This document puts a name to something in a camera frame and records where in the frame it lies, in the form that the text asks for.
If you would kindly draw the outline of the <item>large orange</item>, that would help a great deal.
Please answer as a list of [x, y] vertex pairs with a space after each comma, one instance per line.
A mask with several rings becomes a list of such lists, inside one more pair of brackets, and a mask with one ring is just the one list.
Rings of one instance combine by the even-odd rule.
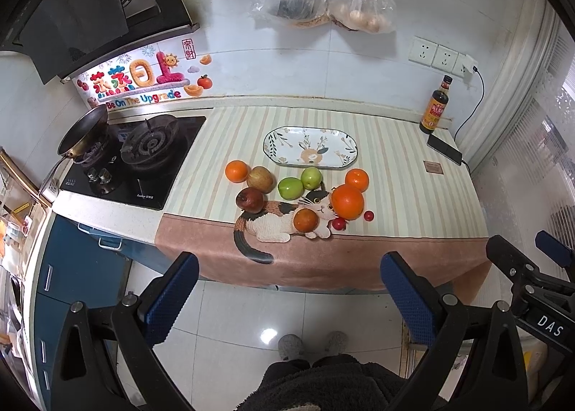
[[364, 212], [363, 193], [350, 184], [341, 184], [334, 188], [330, 202], [337, 216], [346, 220], [355, 220]]

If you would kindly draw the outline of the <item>small orange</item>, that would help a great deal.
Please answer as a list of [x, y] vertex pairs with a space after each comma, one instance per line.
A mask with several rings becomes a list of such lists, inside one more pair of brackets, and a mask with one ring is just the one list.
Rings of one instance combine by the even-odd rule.
[[355, 187], [360, 192], [364, 192], [369, 186], [369, 176], [362, 169], [351, 169], [346, 173], [345, 183]]

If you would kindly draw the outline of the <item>dark orange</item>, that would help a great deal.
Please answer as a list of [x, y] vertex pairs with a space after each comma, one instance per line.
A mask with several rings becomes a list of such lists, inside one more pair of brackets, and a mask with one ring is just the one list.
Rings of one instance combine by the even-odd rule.
[[300, 209], [293, 216], [293, 227], [300, 233], [313, 233], [320, 224], [320, 217], [312, 209]]

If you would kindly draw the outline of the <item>dark red apple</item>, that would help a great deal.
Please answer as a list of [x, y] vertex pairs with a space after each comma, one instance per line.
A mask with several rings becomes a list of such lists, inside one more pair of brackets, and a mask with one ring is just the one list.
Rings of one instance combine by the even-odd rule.
[[259, 213], [265, 207], [265, 195], [258, 189], [247, 187], [236, 196], [236, 205], [243, 212]]

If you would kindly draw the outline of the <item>green apple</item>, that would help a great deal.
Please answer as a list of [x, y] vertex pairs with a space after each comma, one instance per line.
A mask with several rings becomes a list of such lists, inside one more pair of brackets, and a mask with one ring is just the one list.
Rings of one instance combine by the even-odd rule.
[[294, 201], [303, 195], [305, 188], [300, 179], [290, 176], [279, 181], [278, 191], [282, 199]]
[[305, 189], [315, 190], [321, 186], [323, 175], [318, 168], [308, 167], [301, 173], [300, 180]]

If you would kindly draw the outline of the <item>brownish yellow-red apple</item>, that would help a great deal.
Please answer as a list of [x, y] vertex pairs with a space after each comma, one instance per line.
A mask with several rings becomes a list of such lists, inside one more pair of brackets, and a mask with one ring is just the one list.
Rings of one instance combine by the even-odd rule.
[[269, 194], [276, 185], [275, 176], [263, 166], [252, 168], [247, 177], [249, 187], [259, 190], [264, 194]]

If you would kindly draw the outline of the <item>grey right slipper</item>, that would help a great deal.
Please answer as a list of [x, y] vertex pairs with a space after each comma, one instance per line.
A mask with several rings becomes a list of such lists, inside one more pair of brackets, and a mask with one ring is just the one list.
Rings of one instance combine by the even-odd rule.
[[338, 356], [346, 352], [349, 338], [341, 331], [333, 331], [326, 335], [325, 353], [328, 356]]

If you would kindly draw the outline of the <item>person in black fleece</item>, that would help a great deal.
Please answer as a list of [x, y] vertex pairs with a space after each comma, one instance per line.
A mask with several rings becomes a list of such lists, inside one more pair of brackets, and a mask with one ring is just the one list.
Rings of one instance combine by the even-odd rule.
[[353, 356], [275, 362], [240, 410], [384, 410], [406, 381], [375, 363]]

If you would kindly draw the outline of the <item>black phone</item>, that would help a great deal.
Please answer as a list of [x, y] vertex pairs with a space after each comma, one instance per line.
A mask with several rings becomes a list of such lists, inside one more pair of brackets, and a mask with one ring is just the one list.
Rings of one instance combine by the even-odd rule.
[[438, 138], [436, 135], [428, 136], [427, 146], [431, 147], [436, 152], [441, 153], [441, 155], [445, 156], [445, 158], [449, 159], [457, 166], [462, 165], [462, 153], [444, 140]]

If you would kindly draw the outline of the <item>grey left slipper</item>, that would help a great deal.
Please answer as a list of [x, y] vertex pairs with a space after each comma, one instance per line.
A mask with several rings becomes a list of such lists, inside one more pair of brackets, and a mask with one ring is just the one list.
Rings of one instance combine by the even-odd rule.
[[280, 360], [303, 359], [305, 350], [302, 340], [295, 334], [286, 334], [278, 341]]

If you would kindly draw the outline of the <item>black gas stove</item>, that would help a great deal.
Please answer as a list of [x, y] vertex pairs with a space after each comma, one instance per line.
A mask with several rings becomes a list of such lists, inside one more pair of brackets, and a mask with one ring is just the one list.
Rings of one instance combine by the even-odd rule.
[[146, 209], [163, 209], [204, 116], [160, 114], [110, 125], [74, 160], [60, 189]]

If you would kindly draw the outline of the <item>black frying pan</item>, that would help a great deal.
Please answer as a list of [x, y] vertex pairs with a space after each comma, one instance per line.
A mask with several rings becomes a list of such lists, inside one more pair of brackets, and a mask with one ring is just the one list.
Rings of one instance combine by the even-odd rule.
[[57, 154], [59, 161], [48, 172], [39, 189], [42, 195], [52, 181], [59, 165], [65, 160], [81, 157], [108, 129], [108, 110], [99, 105], [78, 119], [59, 142]]

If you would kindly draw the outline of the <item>white charger plug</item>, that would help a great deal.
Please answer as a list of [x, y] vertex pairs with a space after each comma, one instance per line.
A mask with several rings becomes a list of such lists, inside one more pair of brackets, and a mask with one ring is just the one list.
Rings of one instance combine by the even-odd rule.
[[478, 70], [478, 62], [469, 54], [460, 53], [457, 58], [455, 73], [461, 77], [472, 75]]

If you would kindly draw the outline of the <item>floral oval ceramic plate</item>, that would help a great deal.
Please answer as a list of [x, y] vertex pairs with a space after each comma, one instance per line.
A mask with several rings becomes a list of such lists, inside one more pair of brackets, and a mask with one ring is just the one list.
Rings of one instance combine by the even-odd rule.
[[333, 129], [282, 126], [263, 139], [264, 154], [286, 167], [316, 167], [339, 170], [358, 158], [357, 142], [349, 134]]

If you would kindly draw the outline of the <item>colourful wall sticker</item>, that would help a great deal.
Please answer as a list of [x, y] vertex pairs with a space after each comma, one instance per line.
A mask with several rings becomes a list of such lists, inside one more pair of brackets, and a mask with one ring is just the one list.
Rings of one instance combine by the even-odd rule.
[[191, 36], [174, 36], [120, 54], [73, 78], [94, 108], [124, 109], [197, 99], [213, 86], [211, 54], [199, 55]]

